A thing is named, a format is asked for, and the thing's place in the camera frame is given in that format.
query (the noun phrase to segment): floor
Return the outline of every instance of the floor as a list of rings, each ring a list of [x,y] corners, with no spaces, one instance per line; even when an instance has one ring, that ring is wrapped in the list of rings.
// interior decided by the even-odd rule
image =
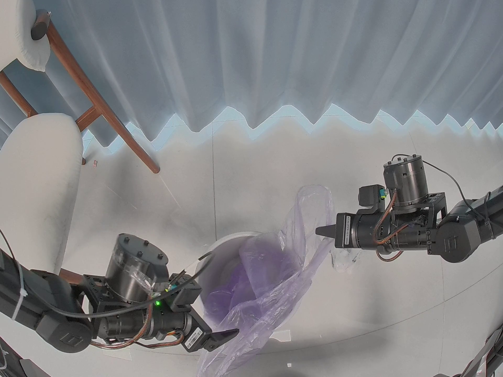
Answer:
[[[420,113],[404,126],[384,113],[367,125],[333,109],[313,126],[295,110],[281,110],[251,130],[226,109],[200,133],[174,119],[152,144],[131,129],[161,172],[152,174],[119,140],[107,149],[85,138],[88,164],[81,172],[66,269],[103,274],[116,235],[127,232],[163,249],[175,272],[194,265],[225,235],[277,230],[303,185],[324,185],[336,211],[355,211],[358,188],[382,183],[382,164],[396,153],[422,154],[452,173],[469,198],[503,183],[501,130],[479,130],[473,122],[459,126],[450,118],[435,126]],[[461,199],[456,186],[426,170],[430,192],[445,191],[450,209]],[[424,252],[384,263],[364,251],[351,273],[336,272],[329,256],[282,327],[290,341],[270,339],[261,355],[232,376],[258,370],[266,377],[461,373],[503,322],[502,243],[487,242],[460,264]],[[103,368],[110,376],[196,374],[197,356],[180,348],[115,354],[122,358],[95,348],[65,355],[31,331],[9,328],[7,335],[19,345],[33,339],[31,358],[53,377],[104,375]]]

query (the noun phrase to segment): curtain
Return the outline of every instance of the curtain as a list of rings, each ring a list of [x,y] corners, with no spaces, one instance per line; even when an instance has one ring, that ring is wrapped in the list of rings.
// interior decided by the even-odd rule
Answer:
[[[124,122],[153,140],[177,113],[193,131],[226,106],[254,128],[291,104],[370,123],[419,110],[503,122],[503,0],[34,0]],[[6,74],[39,112],[91,106],[51,55]],[[24,115],[0,91],[0,143]],[[115,133],[91,132],[104,146]]]

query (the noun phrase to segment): white label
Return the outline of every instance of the white label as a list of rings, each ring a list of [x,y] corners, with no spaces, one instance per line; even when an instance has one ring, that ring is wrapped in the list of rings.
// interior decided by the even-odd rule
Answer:
[[[350,233],[351,233],[351,217],[346,215],[346,224],[344,225],[344,246],[349,246]]]
[[[185,348],[190,349],[196,341],[199,339],[199,337],[203,335],[203,331],[199,327],[196,328],[196,330],[192,333],[192,335],[187,339],[187,342],[185,343]]]

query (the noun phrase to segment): blue-gray curtain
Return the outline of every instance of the blue-gray curtain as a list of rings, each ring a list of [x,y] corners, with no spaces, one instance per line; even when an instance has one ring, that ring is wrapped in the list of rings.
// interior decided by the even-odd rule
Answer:
[[[154,139],[226,106],[256,127],[284,104],[316,122],[334,103],[364,122],[420,110],[503,122],[503,0],[34,0],[123,122]],[[51,55],[7,75],[40,112],[90,102]],[[24,118],[0,91],[0,143]],[[91,131],[102,145],[115,133]]]

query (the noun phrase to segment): white upholstery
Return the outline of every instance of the white upholstery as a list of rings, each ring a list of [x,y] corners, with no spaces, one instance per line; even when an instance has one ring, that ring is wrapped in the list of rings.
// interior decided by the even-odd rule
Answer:
[[[0,0],[0,70],[18,59],[32,70],[45,71],[51,48],[47,35],[31,38],[35,11],[33,0]]]
[[[23,120],[0,149],[0,228],[28,269],[59,273],[82,152],[79,128],[61,113]]]

